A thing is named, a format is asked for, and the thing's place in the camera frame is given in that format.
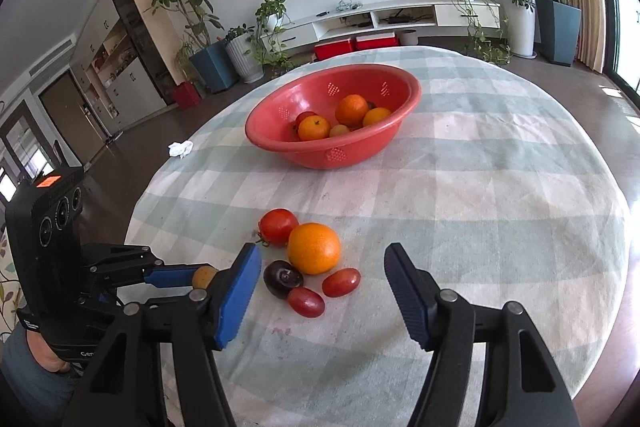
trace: blue plant pot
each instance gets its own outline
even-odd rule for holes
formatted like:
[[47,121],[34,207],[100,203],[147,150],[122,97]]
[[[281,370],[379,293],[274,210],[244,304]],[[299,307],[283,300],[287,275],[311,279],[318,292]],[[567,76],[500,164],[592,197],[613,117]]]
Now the blue plant pot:
[[552,0],[536,0],[540,23],[540,53],[552,64],[574,63],[582,10]]
[[212,92],[233,86],[238,75],[225,51],[225,41],[217,41],[192,55],[189,60]]

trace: metal screw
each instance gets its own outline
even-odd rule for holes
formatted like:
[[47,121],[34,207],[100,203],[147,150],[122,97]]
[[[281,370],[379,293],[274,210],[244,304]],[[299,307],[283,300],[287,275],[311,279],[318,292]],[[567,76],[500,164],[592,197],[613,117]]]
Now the metal screw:
[[522,315],[522,312],[524,311],[522,304],[516,301],[508,302],[507,309],[514,315]]
[[445,302],[455,302],[458,300],[458,294],[446,288],[440,292],[440,298]]
[[135,315],[140,311],[140,305],[137,302],[130,302],[122,309],[125,315]]
[[202,302],[204,301],[204,299],[207,298],[207,295],[208,295],[207,291],[204,290],[203,288],[196,288],[189,292],[189,298],[193,302]]

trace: orange sticker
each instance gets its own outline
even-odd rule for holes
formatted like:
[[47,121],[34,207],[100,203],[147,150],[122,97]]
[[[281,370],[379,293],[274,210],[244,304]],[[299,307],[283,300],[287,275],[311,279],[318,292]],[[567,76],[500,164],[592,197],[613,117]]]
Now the orange sticker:
[[57,182],[60,178],[62,178],[62,176],[49,176],[48,178],[44,178],[38,185],[36,185],[36,187],[37,188],[50,187],[55,182]]

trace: sleeve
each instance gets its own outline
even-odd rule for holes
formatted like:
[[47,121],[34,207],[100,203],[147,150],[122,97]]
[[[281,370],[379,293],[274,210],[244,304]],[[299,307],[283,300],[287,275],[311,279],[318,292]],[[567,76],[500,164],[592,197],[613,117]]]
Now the sleeve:
[[77,377],[50,373],[35,361],[26,331],[18,324],[4,343],[0,371],[38,427],[58,427],[71,399]]

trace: camera lens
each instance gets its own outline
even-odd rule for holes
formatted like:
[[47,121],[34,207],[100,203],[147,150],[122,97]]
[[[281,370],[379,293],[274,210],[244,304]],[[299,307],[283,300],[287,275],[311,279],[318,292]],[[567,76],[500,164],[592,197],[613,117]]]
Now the camera lens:
[[45,217],[40,224],[40,244],[43,247],[46,247],[51,241],[51,219],[50,217]]
[[69,218],[69,200],[66,197],[62,198],[58,202],[58,207],[56,208],[56,226],[59,230],[66,225],[66,220]]
[[81,198],[82,198],[82,191],[80,190],[80,187],[76,187],[76,190],[74,190],[74,195],[71,198],[72,210],[78,210],[78,206],[80,206]]

